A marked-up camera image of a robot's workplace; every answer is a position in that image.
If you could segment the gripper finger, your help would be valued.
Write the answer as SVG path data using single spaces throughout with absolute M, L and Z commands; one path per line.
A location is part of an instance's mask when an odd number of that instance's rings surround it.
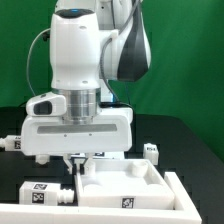
M 95 162 L 92 154 L 86 154 L 80 162 L 81 172 L 92 172 L 95 170 Z
M 73 162 L 72 162 L 72 160 L 71 160 L 71 156 L 70 156 L 69 154 L 65 154 L 65 155 L 63 156 L 63 161 L 64 161 L 64 163 L 65 163 L 66 166 L 67 166 L 67 170 L 68 170 L 68 172 L 69 172 L 70 174 L 72 174 L 72 173 L 73 173 Z

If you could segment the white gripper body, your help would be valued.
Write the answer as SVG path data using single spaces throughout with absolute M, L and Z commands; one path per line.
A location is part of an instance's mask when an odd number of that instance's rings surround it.
M 132 147 L 131 108 L 105 108 L 89 124 L 66 124 L 60 117 L 27 116 L 21 150 L 27 156 L 124 152 Z

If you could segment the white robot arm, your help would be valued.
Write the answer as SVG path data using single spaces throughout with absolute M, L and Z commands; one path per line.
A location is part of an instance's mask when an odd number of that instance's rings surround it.
M 142 0 L 58 0 L 50 27 L 51 91 L 31 98 L 21 150 L 46 164 L 72 155 L 124 152 L 132 146 L 133 110 L 103 102 L 110 80 L 136 81 L 151 52 Z

